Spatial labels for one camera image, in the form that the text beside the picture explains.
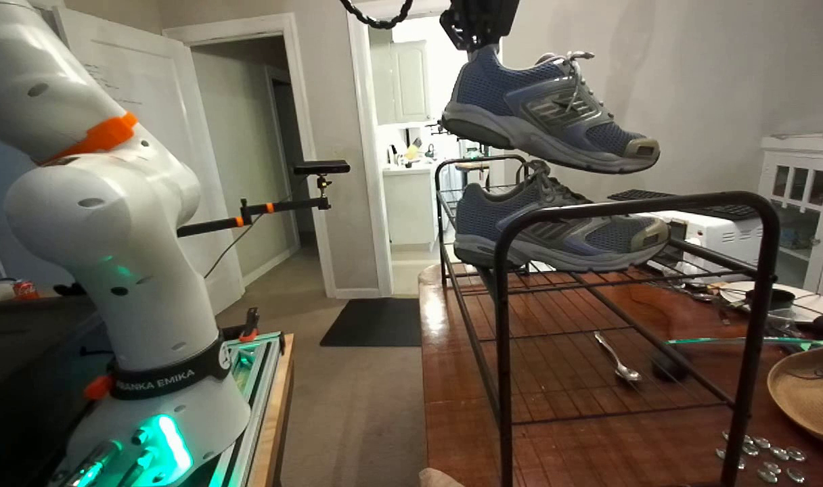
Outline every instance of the black cable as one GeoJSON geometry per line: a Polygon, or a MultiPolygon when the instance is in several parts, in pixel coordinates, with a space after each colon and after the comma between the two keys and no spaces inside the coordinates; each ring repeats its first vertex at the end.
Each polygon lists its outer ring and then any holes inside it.
{"type": "Polygon", "coordinates": [[[352,5],[352,0],[337,0],[337,3],[345,9],[345,13],[356,16],[356,21],[363,21],[363,24],[368,24],[368,26],[372,26],[372,29],[393,29],[394,24],[401,24],[401,21],[409,16],[413,0],[405,0],[405,3],[401,5],[401,13],[394,13],[394,16],[386,20],[386,21],[363,16],[363,10],[356,10],[356,9],[352,5]]]}
{"type": "Polygon", "coordinates": [[[213,259],[213,264],[202,273],[202,279],[209,279],[213,270],[217,270],[217,264],[225,259],[225,254],[234,245],[234,244],[240,244],[240,239],[255,228],[255,222],[260,218],[260,214],[255,214],[252,217],[252,224],[240,233],[240,236],[234,236],[225,250],[221,250],[221,254],[213,259]]]}

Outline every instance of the gray sneaker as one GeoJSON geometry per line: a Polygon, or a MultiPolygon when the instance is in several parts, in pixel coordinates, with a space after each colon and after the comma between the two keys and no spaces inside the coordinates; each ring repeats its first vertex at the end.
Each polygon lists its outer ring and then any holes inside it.
{"type": "Polygon", "coordinates": [[[555,164],[593,174],[636,174],[657,163],[657,140],[624,132],[586,89],[575,59],[543,56],[505,70],[495,47],[475,48],[455,82],[440,124],[497,149],[523,149],[555,164]]]}
{"type": "MultiPolygon", "coordinates": [[[[491,267],[495,241],[505,224],[527,210],[581,204],[590,201],[550,178],[547,163],[533,163],[533,175],[504,198],[467,183],[456,204],[455,254],[491,267]]],[[[513,239],[508,264],[539,259],[558,270],[617,270],[655,258],[666,241],[669,222],[652,217],[539,222],[513,239]]]]}

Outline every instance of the glass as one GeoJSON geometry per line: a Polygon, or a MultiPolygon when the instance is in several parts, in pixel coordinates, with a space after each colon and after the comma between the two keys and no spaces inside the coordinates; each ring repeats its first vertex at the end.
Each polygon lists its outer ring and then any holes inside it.
{"type": "Polygon", "coordinates": [[[805,182],[808,182],[805,168],[793,171],[791,201],[800,201],[800,194],[805,191],[805,182]]]}
{"type": "Polygon", "coordinates": [[[812,175],[808,204],[823,205],[823,171],[815,171],[812,175]]]}
{"type": "Polygon", "coordinates": [[[782,209],[780,204],[773,204],[773,209],[782,222],[780,245],[791,250],[791,251],[803,251],[808,258],[808,251],[815,245],[819,210],[812,210],[812,209],[799,210],[793,205],[782,209]]]}
{"type": "Polygon", "coordinates": [[[803,286],[805,273],[808,273],[808,259],[780,251],[780,259],[773,262],[773,277],[780,285],[803,286]]]}
{"type": "Polygon", "coordinates": [[[786,164],[773,168],[772,194],[784,194],[786,187],[786,164]]]}

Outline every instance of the bowl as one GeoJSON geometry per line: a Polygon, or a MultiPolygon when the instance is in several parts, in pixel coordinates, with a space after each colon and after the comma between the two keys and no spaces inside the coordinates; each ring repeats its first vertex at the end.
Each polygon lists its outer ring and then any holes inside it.
{"type": "Polygon", "coordinates": [[[769,291],[769,309],[791,309],[793,297],[796,297],[793,291],[772,286],[772,291],[769,291]]]}

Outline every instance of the table surface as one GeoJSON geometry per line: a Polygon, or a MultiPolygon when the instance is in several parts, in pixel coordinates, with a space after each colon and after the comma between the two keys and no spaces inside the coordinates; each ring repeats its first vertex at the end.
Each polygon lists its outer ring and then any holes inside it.
{"type": "MultiPolygon", "coordinates": [[[[732,347],[705,347],[686,356],[715,388],[728,396],[735,389],[745,312],[697,302],[662,285],[620,285],[605,273],[590,281],[600,285],[594,289],[621,317],[657,337],[735,337],[732,347]]],[[[692,378],[655,378],[655,350],[586,289],[555,291],[533,279],[523,286],[527,291],[512,297],[513,485],[716,485],[723,463],[715,448],[723,446],[731,409],[692,378]],[[642,388],[615,381],[608,356],[590,337],[594,331],[643,374],[642,388]]],[[[475,279],[459,281],[456,294],[440,291],[439,277],[418,286],[418,297],[422,312],[430,309],[422,313],[428,466],[462,485],[497,485],[497,427],[485,388],[485,375],[495,378],[491,297],[475,279]]],[[[762,388],[780,356],[780,350],[762,350],[747,434],[800,448],[805,463],[782,466],[823,485],[823,444],[782,416],[762,388]]],[[[769,452],[745,458],[739,485],[761,485],[757,467],[769,461],[769,452]]]]}

